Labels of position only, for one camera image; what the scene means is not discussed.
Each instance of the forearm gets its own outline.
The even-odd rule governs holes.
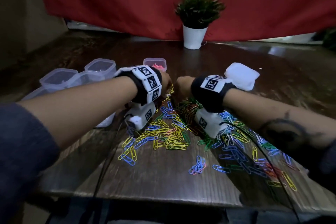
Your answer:
[[[335,120],[241,90],[229,90],[223,106],[290,156],[307,148],[323,150],[336,138]]]
[[[137,94],[122,76],[18,102],[37,117],[65,149]]]

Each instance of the hand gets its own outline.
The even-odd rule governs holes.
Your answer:
[[[177,78],[174,84],[174,101],[175,103],[179,103],[183,101],[185,98],[192,97],[191,94],[191,84],[193,83],[195,77],[190,76],[181,76]]]
[[[162,75],[162,90],[161,95],[162,97],[166,98],[166,94],[169,91],[170,85],[171,85],[171,79],[169,74],[167,74],[165,71],[159,70]]]

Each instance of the potted plant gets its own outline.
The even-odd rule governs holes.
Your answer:
[[[183,22],[184,47],[199,49],[208,25],[220,17],[225,5],[219,0],[181,0],[175,13]]]

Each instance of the wristband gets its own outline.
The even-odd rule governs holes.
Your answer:
[[[159,70],[149,66],[122,67],[115,73],[115,77],[127,76],[135,83],[138,92],[132,100],[141,105],[153,102],[161,95],[162,75]]]
[[[236,89],[232,80],[220,75],[200,76],[191,84],[191,93],[208,112],[224,111],[223,98],[229,89]]]

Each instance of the container with pink paper clips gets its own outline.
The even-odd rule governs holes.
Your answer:
[[[155,67],[156,69],[166,71],[167,64],[166,60],[163,58],[146,58],[143,60],[143,64],[151,67]]]

